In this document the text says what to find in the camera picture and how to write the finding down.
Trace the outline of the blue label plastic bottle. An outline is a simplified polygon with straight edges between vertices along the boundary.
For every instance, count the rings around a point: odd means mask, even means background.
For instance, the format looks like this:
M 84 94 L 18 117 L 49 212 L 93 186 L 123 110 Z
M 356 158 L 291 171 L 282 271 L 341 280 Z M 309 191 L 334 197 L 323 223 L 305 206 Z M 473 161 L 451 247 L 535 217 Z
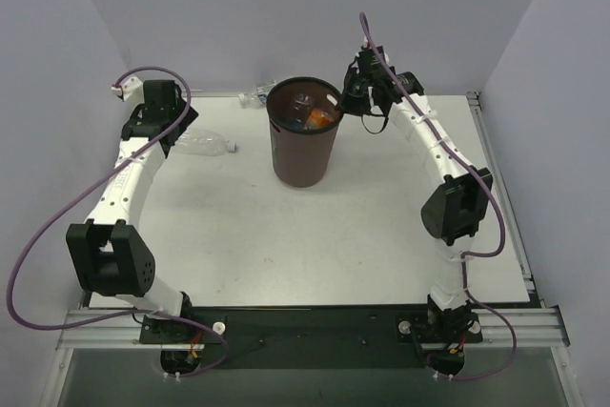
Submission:
M 312 127 L 310 117 L 315 108 L 315 99 L 307 93 L 298 93 L 289 100 L 283 122 L 295 132 L 304 132 Z

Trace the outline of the orange label plastic bottle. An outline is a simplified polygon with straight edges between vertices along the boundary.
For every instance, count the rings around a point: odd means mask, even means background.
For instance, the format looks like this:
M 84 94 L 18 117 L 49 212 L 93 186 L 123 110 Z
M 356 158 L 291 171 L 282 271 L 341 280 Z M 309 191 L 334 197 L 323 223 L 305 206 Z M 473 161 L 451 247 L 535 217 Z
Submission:
M 311 110 L 304 128 L 307 130 L 321 130 L 331 126 L 335 122 L 335 118 L 322 109 L 314 108 Z

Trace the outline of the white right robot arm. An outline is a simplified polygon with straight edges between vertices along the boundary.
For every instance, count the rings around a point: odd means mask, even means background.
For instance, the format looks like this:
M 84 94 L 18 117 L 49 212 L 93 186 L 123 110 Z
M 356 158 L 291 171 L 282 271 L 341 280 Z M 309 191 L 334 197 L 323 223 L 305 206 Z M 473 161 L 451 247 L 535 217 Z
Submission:
M 430 177 L 432 192 L 420 217 L 441 264 L 428 298 L 429 326 L 445 333 L 459 330 L 473 319 L 463 286 L 462 254 L 471 249 L 486 214 L 493 177 L 456 147 L 415 76 L 390 75 L 392 68 L 380 61 L 383 56 L 381 47 L 361 48 L 346 72 L 338 108 L 396 126 Z

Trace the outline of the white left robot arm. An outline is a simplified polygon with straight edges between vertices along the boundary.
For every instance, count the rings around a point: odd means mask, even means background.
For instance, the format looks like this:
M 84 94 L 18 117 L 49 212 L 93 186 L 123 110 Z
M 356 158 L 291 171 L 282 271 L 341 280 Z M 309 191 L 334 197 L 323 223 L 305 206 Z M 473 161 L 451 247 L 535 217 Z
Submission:
M 138 226 L 155 175 L 198 114 L 172 80 L 131 78 L 120 90 L 133 110 L 121 129 L 119 171 L 85 221 L 69 226 L 66 241 L 84 291 L 165 314 L 162 331 L 180 342 L 195 329 L 195 318 L 187 312 L 190 300 L 157 275 Z

